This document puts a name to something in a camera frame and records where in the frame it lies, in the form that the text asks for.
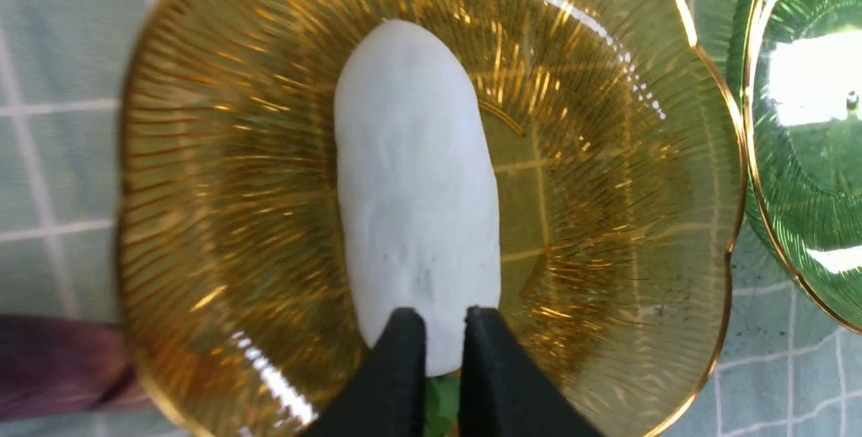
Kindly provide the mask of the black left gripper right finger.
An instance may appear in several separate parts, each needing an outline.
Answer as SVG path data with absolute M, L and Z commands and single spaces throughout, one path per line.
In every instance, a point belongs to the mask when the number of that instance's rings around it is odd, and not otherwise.
M 468 308 L 465 323 L 462 436 L 601 435 L 527 355 L 496 309 Z

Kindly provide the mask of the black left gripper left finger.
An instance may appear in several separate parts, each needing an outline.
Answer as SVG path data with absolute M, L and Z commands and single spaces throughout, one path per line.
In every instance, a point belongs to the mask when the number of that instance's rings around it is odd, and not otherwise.
M 304 435 L 422 436 L 426 342 L 421 315 L 394 309 L 363 366 Z

